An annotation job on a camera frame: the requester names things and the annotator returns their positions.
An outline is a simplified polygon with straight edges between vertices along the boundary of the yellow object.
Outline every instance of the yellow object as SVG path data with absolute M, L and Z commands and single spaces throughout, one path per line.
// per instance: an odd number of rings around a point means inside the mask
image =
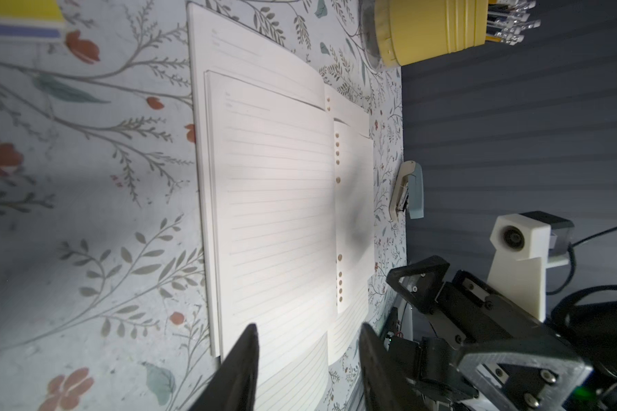
M 55 0 L 0 0 L 0 23 L 61 26 L 64 17 Z
M 375 30 L 387 67 L 484 44 L 489 0 L 376 0 Z

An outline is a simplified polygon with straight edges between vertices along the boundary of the yellow pen holder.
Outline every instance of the yellow pen holder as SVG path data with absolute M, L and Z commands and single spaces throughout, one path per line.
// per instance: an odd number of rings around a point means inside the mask
M 375 0 L 379 56 L 404 66 L 484 44 L 489 0 Z

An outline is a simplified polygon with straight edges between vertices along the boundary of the gray wall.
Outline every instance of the gray wall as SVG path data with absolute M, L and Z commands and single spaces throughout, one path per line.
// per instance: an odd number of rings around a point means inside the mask
M 407 254 L 438 254 L 481 278 L 502 214 L 571 219 L 574 239 L 617 225 L 617 1 L 538 1 L 542 27 L 403 67 L 404 159 L 424 170 L 425 218 Z M 617 233 L 576 249 L 576 290 L 617 284 Z M 568 267 L 548 270 L 547 289 Z M 617 298 L 605 293 L 597 299 Z

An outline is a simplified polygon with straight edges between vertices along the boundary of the green led light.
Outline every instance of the green led light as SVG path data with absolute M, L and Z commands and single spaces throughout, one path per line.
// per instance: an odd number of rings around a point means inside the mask
M 583 386 L 576 388 L 572 395 L 578 400 L 593 400 L 596 398 L 594 391 Z

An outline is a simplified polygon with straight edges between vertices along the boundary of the notebook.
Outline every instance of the notebook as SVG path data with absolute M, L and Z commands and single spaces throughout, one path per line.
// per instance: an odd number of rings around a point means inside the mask
M 0 0 L 0 39 L 58 41 L 64 25 L 55 0 Z
M 368 313 L 368 114 L 267 38 L 196 4 L 188 15 L 211 352 L 255 323 L 256 408 L 284 409 L 295 381 L 322 387 L 292 406 L 310 409 Z

